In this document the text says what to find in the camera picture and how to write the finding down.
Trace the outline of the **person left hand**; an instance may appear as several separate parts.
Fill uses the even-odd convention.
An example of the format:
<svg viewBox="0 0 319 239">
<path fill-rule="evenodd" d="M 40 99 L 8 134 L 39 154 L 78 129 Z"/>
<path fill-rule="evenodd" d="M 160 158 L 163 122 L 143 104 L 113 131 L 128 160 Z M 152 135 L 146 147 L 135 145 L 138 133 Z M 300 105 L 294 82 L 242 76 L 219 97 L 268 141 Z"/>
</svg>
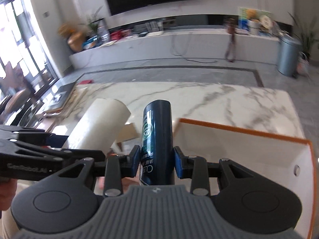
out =
<svg viewBox="0 0 319 239">
<path fill-rule="evenodd" d="M 0 185 L 0 210 L 6 211 L 10 208 L 17 190 L 17 180 L 9 179 L 7 182 L 1 182 Z"/>
</svg>

